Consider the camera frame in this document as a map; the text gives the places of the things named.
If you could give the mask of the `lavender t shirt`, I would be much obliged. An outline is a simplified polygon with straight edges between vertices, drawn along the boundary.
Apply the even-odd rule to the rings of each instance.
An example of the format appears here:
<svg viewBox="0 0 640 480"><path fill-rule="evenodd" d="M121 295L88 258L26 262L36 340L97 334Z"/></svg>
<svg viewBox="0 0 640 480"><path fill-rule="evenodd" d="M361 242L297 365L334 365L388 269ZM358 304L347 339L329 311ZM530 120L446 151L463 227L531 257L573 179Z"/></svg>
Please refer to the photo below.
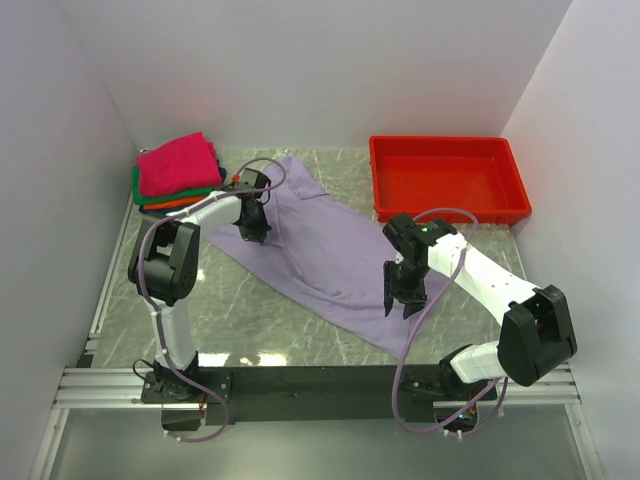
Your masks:
<svg viewBox="0 0 640 480"><path fill-rule="evenodd" d="M294 157L264 172L284 182L264 208L266 240L246 242L228 225L209 242L295 303L398 356L414 321L400 304L384 309L383 265L396 251L381 226L331 197Z"/></svg>

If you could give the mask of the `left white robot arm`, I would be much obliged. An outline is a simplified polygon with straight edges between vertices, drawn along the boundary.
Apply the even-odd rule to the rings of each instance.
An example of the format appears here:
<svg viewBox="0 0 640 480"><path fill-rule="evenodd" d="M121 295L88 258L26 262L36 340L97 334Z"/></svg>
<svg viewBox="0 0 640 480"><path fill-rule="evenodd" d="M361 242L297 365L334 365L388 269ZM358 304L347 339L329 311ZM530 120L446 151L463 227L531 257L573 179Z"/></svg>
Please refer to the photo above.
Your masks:
<svg viewBox="0 0 640 480"><path fill-rule="evenodd" d="M267 175L246 168L231 184L193 205L143 216L128 278L151 316L156 363L174 368L165 377L164 389L176 401L193 399L200 388L198 374L189 370L197 364L197 351L186 298L196 284L201 240L233 226L242 240L262 244L271 230L262 199L270 188Z"/></svg>

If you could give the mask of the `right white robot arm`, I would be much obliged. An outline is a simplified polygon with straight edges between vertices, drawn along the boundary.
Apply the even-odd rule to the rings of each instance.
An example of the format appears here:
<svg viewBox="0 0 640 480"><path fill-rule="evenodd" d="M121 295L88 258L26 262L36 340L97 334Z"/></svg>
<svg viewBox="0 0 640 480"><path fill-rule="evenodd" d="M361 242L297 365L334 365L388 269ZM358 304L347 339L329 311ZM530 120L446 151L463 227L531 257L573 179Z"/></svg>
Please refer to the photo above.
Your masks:
<svg viewBox="0 0 640 480"><path fill-rule="evenodd" d="M403 213L383 234L396 251L383 267L386 311L396 303L405 318L425 311L425 277L436 272L478 301L500 328L498 340L463 346L439 362L431 385L442 397L460 399L475 383L502 377L529 387L577 353L568 301L556 286L513 275L442 219L420 225Z"/></svg>

